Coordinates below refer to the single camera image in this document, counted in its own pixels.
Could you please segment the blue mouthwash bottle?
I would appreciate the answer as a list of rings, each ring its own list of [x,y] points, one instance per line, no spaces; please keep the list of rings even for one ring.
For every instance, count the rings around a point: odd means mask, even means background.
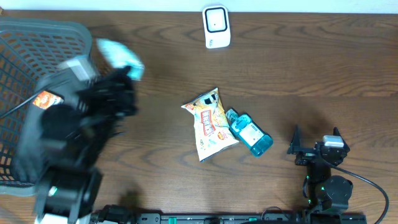
[[[233,108],[226,112],[230,131],[239,138],[254,157],[261,157],[274,143],[248,114],[238,114]]]

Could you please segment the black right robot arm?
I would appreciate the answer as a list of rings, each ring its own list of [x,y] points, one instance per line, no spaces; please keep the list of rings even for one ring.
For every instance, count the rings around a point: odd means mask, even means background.
[[[309,199],[313,213],[343,213],[348,209],[353,184],[342,176],[332,175],[331,169],[340,165],[349,151],[337,128],[313,147],[303,147],[300,129],[295,127],[287,153],[295,156],[295,165],[307,168],[303,195]]]

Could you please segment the yellow snack bag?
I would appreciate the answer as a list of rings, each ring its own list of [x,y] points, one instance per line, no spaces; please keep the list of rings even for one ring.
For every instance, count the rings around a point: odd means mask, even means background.
[[[218,88],[181,106],[194,117],[195,144],[200,162],[239,143],[229,130]]]

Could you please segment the teal wet wipes pack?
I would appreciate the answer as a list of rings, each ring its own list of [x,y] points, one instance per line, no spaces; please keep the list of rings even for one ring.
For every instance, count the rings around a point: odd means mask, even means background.
[[[127,46],[109,39],[97,39],[96,43],[101,55],[113,68],[130,66],[127,76],[134,81],[142,79],[145,66],[139,56]]]

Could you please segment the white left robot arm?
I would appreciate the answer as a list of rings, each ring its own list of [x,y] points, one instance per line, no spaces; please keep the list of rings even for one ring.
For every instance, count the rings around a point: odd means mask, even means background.
[[[39,222],[77,223],[89,215],[102,181],[95,164],[118,123],[137,112],[130,66],[80,81],[70,72],[41,80],[36,93],[62,98],[28,107],[12,166],[34,186]]]

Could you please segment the orange small carton box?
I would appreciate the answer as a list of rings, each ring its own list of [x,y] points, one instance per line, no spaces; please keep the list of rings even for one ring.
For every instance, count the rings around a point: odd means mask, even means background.
[[[53,105],[59,105],[64,102],[64,99],[61,96],[58,96],[49,91],[42,91],[39,93],[33,101],[33,105],[43,110],[48,109]]]

